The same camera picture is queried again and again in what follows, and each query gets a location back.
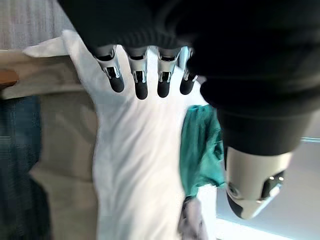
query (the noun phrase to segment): green cloth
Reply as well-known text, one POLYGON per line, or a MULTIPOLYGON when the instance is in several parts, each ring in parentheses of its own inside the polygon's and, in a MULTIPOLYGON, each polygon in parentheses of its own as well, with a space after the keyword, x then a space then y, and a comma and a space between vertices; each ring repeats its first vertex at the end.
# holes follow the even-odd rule
POLYGON ((210 105, 191 106, 181 132, 180 177, 186 197, 196 197, 198 188, 225 183, 221 161, 224 147, 217 111, 210 105))

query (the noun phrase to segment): white cloth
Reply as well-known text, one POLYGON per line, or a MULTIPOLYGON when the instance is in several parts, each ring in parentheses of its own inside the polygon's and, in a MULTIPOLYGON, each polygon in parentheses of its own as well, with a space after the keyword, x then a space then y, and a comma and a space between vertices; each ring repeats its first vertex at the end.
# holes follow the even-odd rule
POLYGON ((79 35, 25 49, 33 57, 70 55, 97 111, 99 128, 93 178, 98 195, 99 240, 175 240, 184 200, 179 174, 181 129, 190 105, 207 104, 196 82, 191 94, 180 94, 183 76, 177 68, 168 97, 157 94, 157 56, 148 52, 148 97, 137 99, 127 56, 118 46, 124 91, 111 89, 106 75, 79 35))

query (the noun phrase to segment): gray fabric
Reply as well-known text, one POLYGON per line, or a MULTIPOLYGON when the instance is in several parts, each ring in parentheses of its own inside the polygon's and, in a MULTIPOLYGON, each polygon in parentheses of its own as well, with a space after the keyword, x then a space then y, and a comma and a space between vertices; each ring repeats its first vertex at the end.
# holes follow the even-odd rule
POLYGON ((207 228, 201 214, 201 202, 196 197, 184 200, 178 231, 182 240, 208 240, 207 228))
POLYGON ((57 0, 0 0, 0 49, 23 49, 73 26, 57 0))

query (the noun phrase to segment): black fingertip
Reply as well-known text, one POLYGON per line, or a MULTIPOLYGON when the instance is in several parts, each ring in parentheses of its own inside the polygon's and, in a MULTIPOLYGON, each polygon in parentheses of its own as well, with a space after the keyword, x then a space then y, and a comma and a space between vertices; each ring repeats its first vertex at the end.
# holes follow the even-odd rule
POLYGON ((183 95, 188 95, 191 93, 192 88, 194 87, 195 82, 194 81, 186 81, 182 79, 181 84, 180 84, 180 93, 183 95))
POLYGON ((169 89, 170 89, 170 83, 169 82, 166 82, 166 81, 160 82, 160 81, 158 81, 157 92, 158 92, 159 97, 165 98, 166 96, 168 96, 169 89))
POLYGON ((125 89, 125 83, 124 83, 124 80, 122 78, 122 75, 120 75, 119 78, 112 77, 109 80, 110 80, 111 88, 116 93, 121 93, 125 89))
POLYGON ((145 83, 142 83, 142 82, 135 83, 135 95, 140 100, 144 100, 144 99, 147 98, 147 96, 148 96, 148 85, 147 85, 147 82, 145 82, 145 83))

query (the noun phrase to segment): wooden surface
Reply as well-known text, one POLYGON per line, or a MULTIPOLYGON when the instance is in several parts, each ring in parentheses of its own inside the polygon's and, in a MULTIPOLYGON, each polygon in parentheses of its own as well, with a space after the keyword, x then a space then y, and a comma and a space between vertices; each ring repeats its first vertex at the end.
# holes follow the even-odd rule
POLYGON ((14 70, 0 69, 0 90, 17 83, 19 75, 14 70))

